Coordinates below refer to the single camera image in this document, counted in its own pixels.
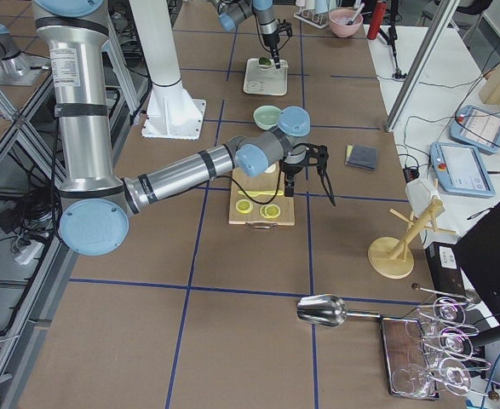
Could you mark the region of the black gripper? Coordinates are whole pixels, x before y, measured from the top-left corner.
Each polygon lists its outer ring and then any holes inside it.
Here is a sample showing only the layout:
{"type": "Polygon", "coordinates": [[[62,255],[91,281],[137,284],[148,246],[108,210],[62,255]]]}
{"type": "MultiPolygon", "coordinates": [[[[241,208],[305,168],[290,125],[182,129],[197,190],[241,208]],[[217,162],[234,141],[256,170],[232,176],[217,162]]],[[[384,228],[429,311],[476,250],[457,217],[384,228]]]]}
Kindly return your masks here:
{"type": "Polygon", "coordinates": [[[281,67],[279,51],[287,44],[293,36],[292,24],[287,20],[276,20],[275,26],[267,33],[262,33],[261,38],[264,48],[273,58],[276,69],[281,67]]]}
{"type": "Polygon", "coordinates": [[[315,167],[324,189],[325,195],[333,206],[336,206],[334,190],[327,173],[328,150],[325,145],[299,143],[280,165],[284,173],[284,195],[293,197],[296,185],[296,174],[304,168],[315,167]]]}

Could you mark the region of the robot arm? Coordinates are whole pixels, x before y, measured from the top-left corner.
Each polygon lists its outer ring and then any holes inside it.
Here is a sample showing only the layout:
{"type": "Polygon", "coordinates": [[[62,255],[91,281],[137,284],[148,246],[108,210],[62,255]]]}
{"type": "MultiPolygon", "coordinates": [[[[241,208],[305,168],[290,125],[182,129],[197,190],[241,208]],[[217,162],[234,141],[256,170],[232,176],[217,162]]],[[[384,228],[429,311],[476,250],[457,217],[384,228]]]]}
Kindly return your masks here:
{"type": "Polygon", "coordinates": [[[292,33],[291,23],[276,17],[271,0],[234,0],[210,1],[216,8],[218,19],[225,31],[233,31],[250,17],[255,18],[256,30],[261,46],[272,57],[276,69],[281,67],[279,51],[280,34],[284,33],[289,40],[292,33]]]}
{"type": "MultiPolygon", "coordinates": [[[[152,80],[144,135],[198,139],[205,100],[194,100],[181,81],[165,1],[129,1],[152,80]]],[[[280,111],[278,124],[257,137],[225,144],[135,179],[114,175],[102,47],[109,39],[107,1],[32,1],[38,36],[49,46],[66,179],[60,185],[59,233],[86,256],[116,250],[129,232],[129,217],[145,206],[189,191],[240,168],[258,176],[279,162],[284,195],[294,175],[316,167],[336,205],[327,175],[327,148],[307,142],[310,117],[300,107],[280,111]]]]}

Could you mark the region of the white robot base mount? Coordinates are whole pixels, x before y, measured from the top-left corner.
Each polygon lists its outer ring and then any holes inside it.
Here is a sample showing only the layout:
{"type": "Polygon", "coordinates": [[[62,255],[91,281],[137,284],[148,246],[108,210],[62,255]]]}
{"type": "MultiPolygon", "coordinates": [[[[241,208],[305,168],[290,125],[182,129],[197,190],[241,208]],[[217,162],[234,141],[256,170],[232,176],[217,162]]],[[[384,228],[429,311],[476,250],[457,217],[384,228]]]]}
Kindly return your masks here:
{"type": "Polygon", "coordinates": [[[206,101],[193,99],[182,83],[167,3],[134,0],[129,4],[152,82],[142,135],[197,140],[206,101]]]}

